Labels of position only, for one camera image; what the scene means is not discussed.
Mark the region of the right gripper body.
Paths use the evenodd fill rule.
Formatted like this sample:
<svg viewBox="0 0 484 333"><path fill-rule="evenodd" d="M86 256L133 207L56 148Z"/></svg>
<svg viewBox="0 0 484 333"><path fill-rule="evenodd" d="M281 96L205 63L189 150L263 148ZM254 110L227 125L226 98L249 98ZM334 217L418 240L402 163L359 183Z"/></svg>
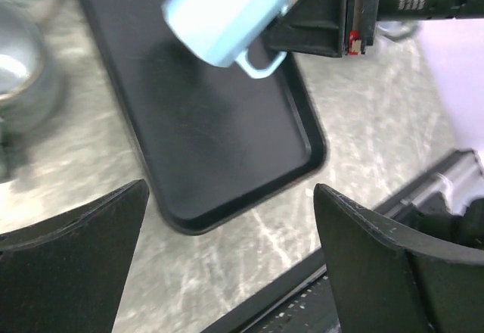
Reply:
<svg viewBox="0 0 484 333"><path fill-rule="evenodd" d="M346 0L344 55L365 54L374 44L379 0Z"/></svg>

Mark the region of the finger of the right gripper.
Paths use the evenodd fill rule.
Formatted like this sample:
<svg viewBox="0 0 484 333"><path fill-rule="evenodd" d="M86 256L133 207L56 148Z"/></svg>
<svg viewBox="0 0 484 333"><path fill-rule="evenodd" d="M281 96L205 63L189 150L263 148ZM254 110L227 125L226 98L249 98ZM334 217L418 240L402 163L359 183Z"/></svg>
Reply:
<svg viewBox="0 0 484 333"><path fill-rule="evenodd" d="M297 0L265 32L267 46L275 51L340 58L346 5L347 0Z"/></svg>

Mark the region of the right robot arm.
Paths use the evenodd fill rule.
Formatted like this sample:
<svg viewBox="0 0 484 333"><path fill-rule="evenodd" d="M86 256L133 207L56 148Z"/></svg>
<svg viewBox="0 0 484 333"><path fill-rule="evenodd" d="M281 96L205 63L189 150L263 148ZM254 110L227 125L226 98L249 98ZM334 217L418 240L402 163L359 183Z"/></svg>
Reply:
<svg viewBox="0 0 484 333"><path fill-rule="evenodd" d="M268 31L274 50L342 57L374 42L380 20L480 18L483 0L298 0ZM388 213L323 184L318 234L344 332L483 330L483 160L454 151Z"/></svg>

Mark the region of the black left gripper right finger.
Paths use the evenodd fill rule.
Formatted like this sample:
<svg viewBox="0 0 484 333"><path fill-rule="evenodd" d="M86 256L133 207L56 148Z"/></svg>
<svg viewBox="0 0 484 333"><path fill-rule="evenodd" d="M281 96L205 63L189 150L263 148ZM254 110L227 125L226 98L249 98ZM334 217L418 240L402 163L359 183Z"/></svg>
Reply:
<svg viewBox="0 0 484 333"><path fill-rule="evenodd" d="M481 332L483 252L318 184L314 208L344 332Z"/></svg>

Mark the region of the light blue mug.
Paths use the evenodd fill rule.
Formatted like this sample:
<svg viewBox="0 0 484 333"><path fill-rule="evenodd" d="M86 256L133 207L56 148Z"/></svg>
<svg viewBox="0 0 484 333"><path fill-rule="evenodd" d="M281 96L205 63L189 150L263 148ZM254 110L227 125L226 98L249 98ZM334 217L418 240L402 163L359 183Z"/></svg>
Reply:
<svg viewBox="0 0 484 333"><path fill-rule="evenodd" d="M176 38L195 56L214 67L233 63L252 79L271 76L282 64L280 51L265 68L249 61L250 44L277 17L289 0L165 0L163 18Z"/></svg>

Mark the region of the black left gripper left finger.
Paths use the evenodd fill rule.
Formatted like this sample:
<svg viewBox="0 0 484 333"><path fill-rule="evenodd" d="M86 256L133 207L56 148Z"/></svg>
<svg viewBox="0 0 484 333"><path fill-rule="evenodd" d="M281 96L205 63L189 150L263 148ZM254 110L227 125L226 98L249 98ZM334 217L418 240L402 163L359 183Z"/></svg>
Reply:
<svg viewBox="0 0 484 333"><path fill-rule="evenodd" d="M110 332L149 188L134 180L88 204L1 235L3 332Z"/></svg>

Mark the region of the grey mug white rim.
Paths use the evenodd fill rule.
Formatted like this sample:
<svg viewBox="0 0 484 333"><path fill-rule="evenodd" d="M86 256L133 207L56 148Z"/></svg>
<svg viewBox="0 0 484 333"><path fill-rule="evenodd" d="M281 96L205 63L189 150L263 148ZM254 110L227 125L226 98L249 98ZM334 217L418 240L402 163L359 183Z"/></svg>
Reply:
<svg viewBox="0 0 484 333"><path fill-rule="evenodd" d="M52 50L25 10L1 0L1 131L23 134L46 121L64 86Z"/></svg>

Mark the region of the pale grey mug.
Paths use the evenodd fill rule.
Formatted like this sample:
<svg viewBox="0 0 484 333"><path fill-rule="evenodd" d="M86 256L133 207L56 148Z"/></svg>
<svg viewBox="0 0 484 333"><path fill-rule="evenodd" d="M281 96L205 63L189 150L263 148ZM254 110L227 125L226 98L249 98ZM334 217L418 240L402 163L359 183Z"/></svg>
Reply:
<svg viewBox="0 0 484 333"><path fill-rule="evenodd" d="M377 28L382 36L400 42L414 36L420 26L416 21L380 21Z"/></svg>

